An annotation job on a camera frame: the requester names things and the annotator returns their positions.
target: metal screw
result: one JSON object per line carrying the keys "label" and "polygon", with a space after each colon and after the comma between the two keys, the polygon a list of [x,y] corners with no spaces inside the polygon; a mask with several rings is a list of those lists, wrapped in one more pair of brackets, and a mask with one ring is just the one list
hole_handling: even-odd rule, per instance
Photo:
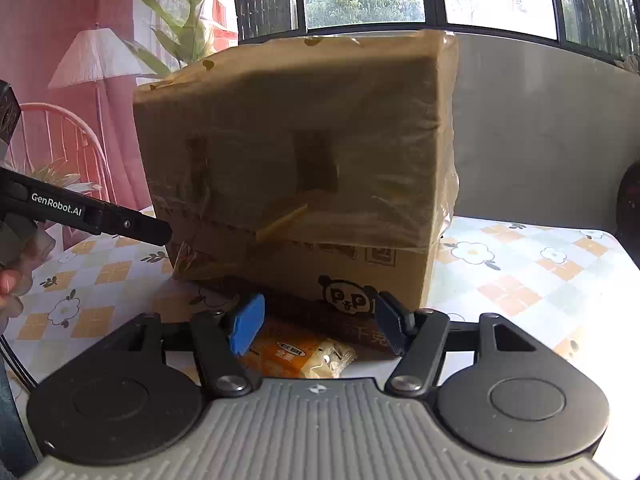
{"label": "metal screw", "polygon": [[223,392],[241,392],[249,383],[244,377],[237,375],[223,375],[216,381],[216,386]]}
{"label": "metal screw", "polygon": [[417,392],[422,388],[422,381],[412,375],[398,375],[391,379],[391,387],[398,392]]}

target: chair backrest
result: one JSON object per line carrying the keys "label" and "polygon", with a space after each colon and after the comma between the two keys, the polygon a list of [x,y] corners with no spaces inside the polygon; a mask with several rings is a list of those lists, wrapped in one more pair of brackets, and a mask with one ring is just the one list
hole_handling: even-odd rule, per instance
{"label": "chair backrest", "polygon": [[81,182],[100,185],[94,198],[109,201],[113,184],[104,151],[89,125],[75,113],[47,103],[23,103],[22,117],[14,131],[7,158],[18,171],[64,158],[69,173],[79,173]]}

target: chair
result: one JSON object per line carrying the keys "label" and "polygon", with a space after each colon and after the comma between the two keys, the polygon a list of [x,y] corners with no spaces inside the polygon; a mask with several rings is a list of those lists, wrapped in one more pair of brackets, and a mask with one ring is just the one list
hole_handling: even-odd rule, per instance
{"label": "chair", "polygon": [[640,161],[622,177],[616,202],[616,238],[640,267]]}
{"label": "chair", "polygon": [[104,151],[87,123],[57,105],[23,103],[20,109],[22,117],[7,154],[16,170],[26,168],[28,164],[33,171],[64,158],[69,173],[79,173],[81,182],[100,185],[100,191],[92,191],[91,196],[106,202],[114,198]]}

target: white flower pattern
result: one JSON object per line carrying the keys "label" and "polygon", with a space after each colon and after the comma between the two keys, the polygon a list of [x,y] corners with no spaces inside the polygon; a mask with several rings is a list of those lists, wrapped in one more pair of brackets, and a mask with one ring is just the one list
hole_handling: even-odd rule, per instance
{"label": "white flower pattern", "polygon": [[546,258],[547,260],[551,260],[555,264],[564,264],[566,261],[566,254],[562,251],[558,251],[553,247],[547,247],[544,250],[540,251],[540,256]]}
{"label": "white flower pattern", "polygon": [[64,300],[60,300],[56,304],[54,309],[49,312],[47,319],[54,325],[62,325],[64,328],[68,328],[68,320],[80,310],[80,300],[75,296],[76,290],[74,289]]}
{"label": "white flower pattern", "polygon": [[451,254],[459,260],[465,260],[468,264],[485,264],[495,270],[500,270],[494,263],[494,254],[485,244],[479,242],[458,242],[451,250]]}
{"label": "white flower pattern", "polygon": [[61,264],[68,264],[76,256],[78,256],[78,255],[73,251],[64,252],[64,253],[60,254],[60,257],[58,258],[58,261]]}
{"label": "white flower pattern", "polygon": [[585,235],[589,240],[596,238],[599,240],[604,236],[604,231],[598,231],[597,229],[580,229],[581,234]]}

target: table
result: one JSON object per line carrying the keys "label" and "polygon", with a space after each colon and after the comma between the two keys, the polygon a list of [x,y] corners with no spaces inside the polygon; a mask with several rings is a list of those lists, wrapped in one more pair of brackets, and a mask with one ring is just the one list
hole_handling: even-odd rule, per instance
{"label": "table", "polygon": [[[225,303],[215,292],[171,280],[171,272],[163,248],[92,236],[36,269],[24,312],[5,336],[39,381],[141,312],[175,322]],[[498,312],[583,371],[611,410],[595,458],[617,477],[634,479],[640,474],[639,284],[640,270],[602,231],[455,217],[440,241],[426,306],[453,320]],[[397,362],[382,352],[358,352],[343,376],[374,376],[382,384]],[[443,378],[471,359],[448,355]],[[167,363],[197,377],[188,353],[171,352]],[[27,394],[15,378],[12,386],[24,414]]]}

